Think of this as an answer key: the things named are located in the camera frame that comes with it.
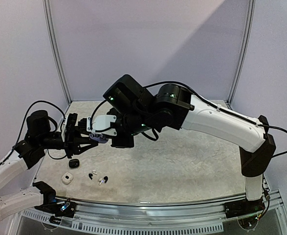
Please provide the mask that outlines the purple earbud charging case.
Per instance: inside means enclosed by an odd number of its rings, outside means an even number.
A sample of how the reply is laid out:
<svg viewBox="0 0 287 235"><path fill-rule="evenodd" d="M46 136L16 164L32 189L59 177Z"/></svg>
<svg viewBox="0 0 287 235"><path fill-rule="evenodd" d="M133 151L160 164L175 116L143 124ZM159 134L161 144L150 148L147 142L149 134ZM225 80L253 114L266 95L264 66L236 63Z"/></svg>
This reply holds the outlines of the purple earbud charging case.
<svg viewBox="0 0 287 235"><path fill-rule="evenodd" d="M89 134L91 140L97 141L99 144L105 144L109 141L109 138L104 134Z"/></svg>

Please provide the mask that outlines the black earbud charging case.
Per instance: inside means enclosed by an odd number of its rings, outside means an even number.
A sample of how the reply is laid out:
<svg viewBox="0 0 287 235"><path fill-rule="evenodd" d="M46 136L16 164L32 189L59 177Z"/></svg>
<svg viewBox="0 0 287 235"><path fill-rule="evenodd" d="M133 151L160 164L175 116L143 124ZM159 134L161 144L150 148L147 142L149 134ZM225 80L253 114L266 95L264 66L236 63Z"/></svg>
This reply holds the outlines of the black earbud charging case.
<svg viewBox="0 0 287 235"><path fill-rule="evenodd" d="M70 169L78 168L80 166L80 162L78 159L71 159L68 162L68 166Z"/></svg>

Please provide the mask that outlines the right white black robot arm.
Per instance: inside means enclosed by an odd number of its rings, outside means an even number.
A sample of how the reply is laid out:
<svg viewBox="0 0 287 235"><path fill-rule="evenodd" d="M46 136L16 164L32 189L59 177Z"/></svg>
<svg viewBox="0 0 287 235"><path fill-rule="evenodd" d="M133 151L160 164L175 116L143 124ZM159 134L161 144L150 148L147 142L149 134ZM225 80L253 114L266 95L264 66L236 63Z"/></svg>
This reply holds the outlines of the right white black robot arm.
<svg viewBox="0 0 287 235"><path fill-rule="evenodd" d="M240 202L243 213L251 213L262 195L263 173L276 150L268 132L266 117L251 118L213 103L189 86L176 81L159 82L157 94L126 74L104 93L112 106L111 123L104 130L115 130L114 147L133 147L133 136L147 130L160 132L164 127L198 131L239 147L241 173L246 198Z"/></svg>

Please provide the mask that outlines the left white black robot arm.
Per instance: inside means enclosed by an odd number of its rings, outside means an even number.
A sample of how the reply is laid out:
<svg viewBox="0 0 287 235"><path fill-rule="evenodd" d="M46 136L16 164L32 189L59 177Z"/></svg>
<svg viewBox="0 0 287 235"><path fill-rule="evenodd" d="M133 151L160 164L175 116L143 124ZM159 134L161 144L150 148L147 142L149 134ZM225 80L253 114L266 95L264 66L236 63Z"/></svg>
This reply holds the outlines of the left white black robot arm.
<svg viewBox="0 0 287 235"><path fill-rule="evenodd" d="M27 132L24 139L18 141L0 161L0 189L34 167L47 150L64 150L66 157L70 158L96 147L98 142L87 137L91 130L88 127L91 118L77 121L77 116L76 113L69 114L62 131L51 129L50 125L56 122L46 110L38 110L28 116L25 119ZM0 196L0 221L31 207L67 217L73 216L75 211L72 205L60 205L55 189L39 181L16 194Z"/></svg>

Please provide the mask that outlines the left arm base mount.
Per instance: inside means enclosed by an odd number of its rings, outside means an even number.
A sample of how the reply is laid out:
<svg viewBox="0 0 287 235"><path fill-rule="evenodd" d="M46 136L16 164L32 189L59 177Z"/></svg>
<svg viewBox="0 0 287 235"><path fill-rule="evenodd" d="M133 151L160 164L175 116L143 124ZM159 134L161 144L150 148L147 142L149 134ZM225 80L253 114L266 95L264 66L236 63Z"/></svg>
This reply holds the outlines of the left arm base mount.
<svg viewBox="0 0 287 235"><path fill-rule="evenodd" d="M67 200L59 200L53 199L48 204L43 204L40 206L35 206L34 208L46 212L49 214L53 214L55 217L68 217L73 218L76 212L77 203Z"/></svg>

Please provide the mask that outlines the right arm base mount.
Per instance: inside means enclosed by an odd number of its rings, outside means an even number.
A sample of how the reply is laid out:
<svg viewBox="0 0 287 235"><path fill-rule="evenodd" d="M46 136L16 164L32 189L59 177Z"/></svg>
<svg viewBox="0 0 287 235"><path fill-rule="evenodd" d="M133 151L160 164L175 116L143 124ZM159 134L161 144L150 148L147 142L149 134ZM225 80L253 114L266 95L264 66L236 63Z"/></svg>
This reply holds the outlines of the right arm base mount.
<svg viewBox="0 0 287 235"><path fill-rule="evenodd" d="M248 201L241 199L233 202L224 203L226 218L240 217L244 215L256 215L255 219L260 220L268 211L270 206L270 196L264 199Z"/></svg>

